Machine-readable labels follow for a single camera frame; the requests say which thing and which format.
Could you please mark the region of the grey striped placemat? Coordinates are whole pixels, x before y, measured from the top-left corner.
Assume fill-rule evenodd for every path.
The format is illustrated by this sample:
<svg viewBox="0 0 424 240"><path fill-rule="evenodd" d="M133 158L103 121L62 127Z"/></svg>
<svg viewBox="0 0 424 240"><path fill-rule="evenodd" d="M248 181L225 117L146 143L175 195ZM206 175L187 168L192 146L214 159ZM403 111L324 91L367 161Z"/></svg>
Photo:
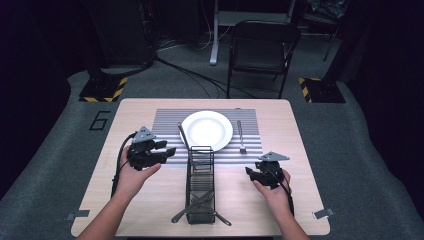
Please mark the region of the grey striped placemat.
<svg viewBox="0 0 424 240"><path fill-rule="evenodd" d="M202 109L158 109L155 114L152 132L158 140L166 140L167 147L176 147L176 153L168 159L170 164L185 164L188 158L188 151L182 141L182 136L177 127L178 122L189 115L205 111ZM226 116L233 126L233 137L230 143L219 151L214 151L216 164L245 164L251 163L263 154L262 141L254 109L209 109ZM242 123L244 145L247 155L239 152L240 139L237 128L237 120Z"/></svg>

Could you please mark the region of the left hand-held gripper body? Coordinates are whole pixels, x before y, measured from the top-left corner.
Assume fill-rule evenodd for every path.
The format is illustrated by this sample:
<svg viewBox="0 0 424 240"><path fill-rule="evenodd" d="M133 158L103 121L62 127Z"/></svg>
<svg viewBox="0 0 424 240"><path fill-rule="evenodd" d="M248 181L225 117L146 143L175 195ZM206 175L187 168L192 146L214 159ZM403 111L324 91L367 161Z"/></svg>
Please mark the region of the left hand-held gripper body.
<svg viewBox="0 0 424 240"><path fill-rule="evenodd" d="M135 134L128 150L128 160L134 169L141 171L160 162L160 158L151 152L156 145L155 138L156 135L145 126Z"/></svg>

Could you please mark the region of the person's left hand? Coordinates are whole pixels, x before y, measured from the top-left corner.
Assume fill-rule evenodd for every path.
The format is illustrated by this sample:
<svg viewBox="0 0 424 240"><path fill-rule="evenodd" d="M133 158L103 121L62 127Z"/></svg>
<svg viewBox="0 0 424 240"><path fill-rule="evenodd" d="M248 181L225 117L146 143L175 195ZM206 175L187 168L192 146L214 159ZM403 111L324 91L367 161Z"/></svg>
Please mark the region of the person's left hand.
<svg viewBox="0 0 424 240"><path fill-rule="evenodd" d="M155 164L144 170L138 171L128 163L128 149L126 146L120 159L119 179L113 197L115 199L126 199L131 201L149 177L154 175L160 168L160 164Z"/></svg>

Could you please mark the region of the white desk frame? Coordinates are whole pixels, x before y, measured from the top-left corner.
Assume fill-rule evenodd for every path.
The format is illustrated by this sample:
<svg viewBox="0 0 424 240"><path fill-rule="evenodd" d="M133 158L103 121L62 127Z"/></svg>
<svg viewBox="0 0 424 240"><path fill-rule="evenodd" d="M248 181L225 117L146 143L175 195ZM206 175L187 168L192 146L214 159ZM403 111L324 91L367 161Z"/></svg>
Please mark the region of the white desk frame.
<svg viewBox="0 0 424 240"><path fill-rule="evenodd" d="M269 20L277 22L290 22L297 0L288 0L288 10L283 13L270 12L247 12L247 11L223 11L219 7L219 0L214 0L213 14L213 41L209 63L215 66L218 62L219 52L219 27L232 27L244 20Z"/></svg>

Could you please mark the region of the white round plate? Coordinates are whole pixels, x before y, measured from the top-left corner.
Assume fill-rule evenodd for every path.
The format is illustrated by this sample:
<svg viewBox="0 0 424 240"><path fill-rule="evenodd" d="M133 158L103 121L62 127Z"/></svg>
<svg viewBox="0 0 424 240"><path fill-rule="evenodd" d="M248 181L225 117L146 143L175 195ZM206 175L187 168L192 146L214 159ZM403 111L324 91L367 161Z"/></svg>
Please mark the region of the white round plate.
<svg viewBox="0 0 424 240"><path fill-rule="evenodd" d="M233 137L233 126L230 120L215 111L198 111L182 122L188 145L206 146L213 151L226 147Z"/></svg>

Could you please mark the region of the black folding chair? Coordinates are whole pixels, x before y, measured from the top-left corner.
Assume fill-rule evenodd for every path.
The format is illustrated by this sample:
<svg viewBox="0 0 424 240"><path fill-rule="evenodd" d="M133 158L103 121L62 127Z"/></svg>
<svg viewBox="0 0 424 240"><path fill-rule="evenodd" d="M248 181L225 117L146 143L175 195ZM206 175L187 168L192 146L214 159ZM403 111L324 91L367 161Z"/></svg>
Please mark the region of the black folding chair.
<svg viewBox="0 0 424 240"><path fill-rule="evenodd" d="M234 72L282 77L278 97L282 97L300 30L291 23L244 20L231 33L227 71L227 97Z"/></svg>

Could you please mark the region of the black wire cutlery caddy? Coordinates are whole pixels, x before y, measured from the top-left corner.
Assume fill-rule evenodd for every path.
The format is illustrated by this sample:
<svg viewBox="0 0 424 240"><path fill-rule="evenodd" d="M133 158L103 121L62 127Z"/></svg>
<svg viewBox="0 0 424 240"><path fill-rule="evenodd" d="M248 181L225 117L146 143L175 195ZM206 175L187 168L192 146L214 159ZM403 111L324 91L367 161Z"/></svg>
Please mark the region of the black wire cutlery caddy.
<svg viewBox="0 0 424 240"><path fill-rule="evenodd" d="M210 146L192 146L188 151L185 213L189 224L215 222L214 151Z"/></svg>

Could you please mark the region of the silver knife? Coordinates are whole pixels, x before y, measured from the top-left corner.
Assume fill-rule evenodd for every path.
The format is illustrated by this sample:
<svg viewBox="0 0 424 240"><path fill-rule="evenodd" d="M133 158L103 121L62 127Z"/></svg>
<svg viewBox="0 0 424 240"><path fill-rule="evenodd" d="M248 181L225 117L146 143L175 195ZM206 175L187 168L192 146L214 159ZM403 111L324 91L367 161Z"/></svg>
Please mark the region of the silver knife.
<svg viewBox="0 0 424 240"><path fill-rule="evenodd" d="M189 145L188 140L187 140L187 138L186 138L186 135L185 135L185 132L184 132L184 129L183 129L182 123L181 123L181 122L178 122L178 123L177 123L177 127L178 127L179 132L180 132L180 134L181 134L181 136L182 136L182 141L183 141L183 143L184 143L184 145L185 145L185 147L186 147L187 151L190 151L190 145Z"/></svg>
<svg viewBox="0 0 424 240"><path fill-rule="evenodd" d="M232 223L224 218L221 214L219 214L213 207L212 203L209 200L206 200L202 203L200 203L195 208L195 213L200 217L200 219L204 223L214 223L215 218L218 218L222 223L224 223L227 226L231 226Z"/></svg>

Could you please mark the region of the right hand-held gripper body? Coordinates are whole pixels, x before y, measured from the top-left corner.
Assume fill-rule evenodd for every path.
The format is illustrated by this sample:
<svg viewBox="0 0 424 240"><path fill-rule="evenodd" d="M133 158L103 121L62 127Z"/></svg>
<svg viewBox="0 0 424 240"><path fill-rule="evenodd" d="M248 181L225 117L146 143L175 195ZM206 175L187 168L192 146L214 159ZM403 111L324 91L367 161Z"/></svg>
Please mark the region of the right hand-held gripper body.
<svg viewBox="0 0 424 240"><path fill-rule="evenodd" d="M255 167L258 172L262 173L262 176L254 178L263 179L264 182L261 184L271 189L282 186L285 175L279 164L280 160L288 160L288 157L272 151L260 156L259 162L255 163Z"/></svg>

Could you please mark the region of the person's right hand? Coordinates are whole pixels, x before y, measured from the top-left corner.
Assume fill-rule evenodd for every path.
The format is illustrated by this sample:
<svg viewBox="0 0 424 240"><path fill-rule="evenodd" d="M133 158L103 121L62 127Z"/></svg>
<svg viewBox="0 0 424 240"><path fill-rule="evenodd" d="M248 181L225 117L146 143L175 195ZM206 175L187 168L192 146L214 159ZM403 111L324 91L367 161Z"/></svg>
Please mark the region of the person's right hand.
<svg viewBox="0 0 424 240"><path fill-rule="evenodd" d="M283 171L282 183L283 186L279 186L275 189L268 189L258 181L253 182L253 185L265 198L268 208L275 218L293 216L290 210L288 197L290 174L286 170Z"/></svg>

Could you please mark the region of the silver fork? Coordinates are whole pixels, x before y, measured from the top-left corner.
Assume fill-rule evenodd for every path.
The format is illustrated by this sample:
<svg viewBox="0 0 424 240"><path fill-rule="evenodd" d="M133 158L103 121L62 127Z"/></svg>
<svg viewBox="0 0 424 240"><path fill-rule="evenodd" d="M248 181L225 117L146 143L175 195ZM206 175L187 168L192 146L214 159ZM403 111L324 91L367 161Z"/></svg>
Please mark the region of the silver fork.
<svg viewBox="0 0 424 240"><path fill-rule="evenodd" d="M174 215L171 218L172 223L177 223L184 214L190 213L193 209L195 209L197 206L204 204L206 202L209 202L211 198L214 196L214 192L212 190L206 192L204 195L202 195L200 198L196 198L193 202L191 202L189 205L187 205L183 210L178 212L176 215Z"/></svg>
<svg viewBox="0 0 424 240"><path fill-rule="evenodd" d="M243 138L243 129L242 129L242 123L240 120L237 120L237 128L238 128L238 133L239 133L239 139L240 139L240 147L239 147L239 152L242 155L247 155L247 150L246 147L244 145L244 138Z"/></svg>

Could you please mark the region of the grey tape tab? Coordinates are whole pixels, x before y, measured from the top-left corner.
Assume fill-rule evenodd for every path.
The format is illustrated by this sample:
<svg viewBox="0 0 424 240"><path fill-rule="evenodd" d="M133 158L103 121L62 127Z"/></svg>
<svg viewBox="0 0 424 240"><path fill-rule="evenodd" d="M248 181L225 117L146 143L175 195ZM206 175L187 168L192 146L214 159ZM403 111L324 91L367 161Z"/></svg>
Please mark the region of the grey tape tab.
<svg viewBox="0 0 424 240"><path fill-rule="evenodd" d="M75 212L68 213L65 217L66 221L74 221L78 217L87 217L89 215L89 210L77 210Z"/></svg>
<svg viewBox="0 0 424 240"><path fill-rule="evenodd" d="M322 209L313 213L315 219L328 218L335 214L334 210L331 208Z"/></svg>

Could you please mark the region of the black stand base hazard tape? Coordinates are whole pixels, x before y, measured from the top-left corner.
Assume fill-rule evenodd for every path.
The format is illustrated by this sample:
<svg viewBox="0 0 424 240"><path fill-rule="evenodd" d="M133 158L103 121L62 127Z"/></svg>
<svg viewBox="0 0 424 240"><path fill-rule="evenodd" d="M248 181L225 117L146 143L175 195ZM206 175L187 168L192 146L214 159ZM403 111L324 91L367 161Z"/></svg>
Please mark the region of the black stand base hazard tape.
<svg viewBox="0 0 424 240"><path fill-rule="evenodd" d="M79 94L84 102L115 102L121 96L127 78L111 78L96 82L89 80Z"/></svg>
<svg viewBox="0 0 424 240"><path fill-rule="evenodd" d="M306 102L345 103L345 99L335 83L327 83L320 78L300 78L299 84Z"/></svg>

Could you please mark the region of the black cabinet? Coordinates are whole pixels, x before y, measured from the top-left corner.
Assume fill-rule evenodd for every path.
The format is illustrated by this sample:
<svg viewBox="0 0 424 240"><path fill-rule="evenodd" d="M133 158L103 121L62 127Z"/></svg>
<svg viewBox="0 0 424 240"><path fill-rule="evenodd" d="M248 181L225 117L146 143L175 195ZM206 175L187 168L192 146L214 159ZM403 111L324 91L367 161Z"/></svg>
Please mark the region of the black cabinet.
<svg viewBox="0 0 424 240"><path fill-rule="evenodd" d="M142 0L87 0L87 5L109 67L152 64Z"/></svg>

